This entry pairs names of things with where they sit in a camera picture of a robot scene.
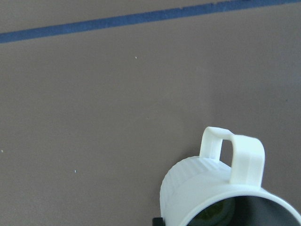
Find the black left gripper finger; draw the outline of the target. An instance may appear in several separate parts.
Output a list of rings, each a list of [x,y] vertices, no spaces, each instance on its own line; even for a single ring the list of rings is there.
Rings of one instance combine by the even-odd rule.
[[[165,226],[163,218],[153,218],[152,226]]]

